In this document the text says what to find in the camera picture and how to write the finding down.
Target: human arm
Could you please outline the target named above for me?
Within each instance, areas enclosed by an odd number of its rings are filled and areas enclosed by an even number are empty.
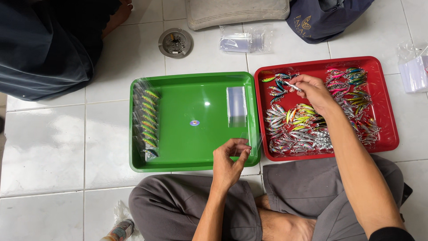
[[[384,227],[405,229],[383,175],[323,81],[300,75],[290,83],[303,90],[297,94],[307,98],[326,120],[346,195],[367,238]]]
[[[213,151],[213,182],[207,205],[202,213],[192,241],[220,241],[226,195],[241,175],[251,146],[247,139],[232,138]],[[230,156],[239,155],[234,162]]]

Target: dark pants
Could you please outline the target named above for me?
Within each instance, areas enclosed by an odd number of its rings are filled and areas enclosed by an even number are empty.
[[[372,156],[398,207],[403,175],[396,164]],[[263,182],[273,211],[317,219],[314,241],[362,241],[367,237],[346,197],[335,158],[264,166]],[[129,206],[147,241],[192,240],[208,200],[211,177],[153,175],[132,191]],[[260,241],[260,217],[251,189],[238,181],[228,192],[223,240]]]

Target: ashtray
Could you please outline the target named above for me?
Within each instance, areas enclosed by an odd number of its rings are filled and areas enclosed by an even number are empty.
[[[159,37],[160,52],[170,58],[180,58],[189,53],[192,46],[190,34],[181,28],[170,28]]]

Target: white tile floor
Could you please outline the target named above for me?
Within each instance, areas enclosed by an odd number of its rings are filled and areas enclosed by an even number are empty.
[[[341,36],[317,45],[300,40],[285,21],[264,21],[273,23],[273,50],[258,55],[220,52],[217,27],[190,31],[184,0],[133,4],[129,20],[105,39],[95,79],[87,88],[39,102],[8,98],[0,184],[0,232],[6,234],[2,240],[98,240],[110,230],[118,200],[127,204],[132,187],[150,175],[128,166],[127,99],[134,78],[253,74],[262,66],[363,55],[382,63],[400,137],[396,150],[380,155],[397,162],[413,188],[401,212],[415,239],[426,240],[428,131],[415,123],[428,122],[428,98],[426,93],[403,91],[395,49],[410,37],[417,47],[428,39],[426,1],[376,0]],[[183,59],[165,58],[158,50],[160,34],[172,27],[193,37],[193,50]],[[263,156],[260,164],[244,169],[241,178],[250,183],[254,195],[264,192],[262,167],[272,163]]]

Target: man's right hand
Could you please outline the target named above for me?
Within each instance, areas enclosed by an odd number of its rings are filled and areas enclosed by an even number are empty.
[[[302,92],[297,92],[297,95],[302,98],[307,98],[314,109],[324,117],[326,117],[331,110],[337,109],[337,107],[340,108],[320,78],[309,75],[299,75],[290,80],[290,84],[296,84],[297,87],[302,89]]]

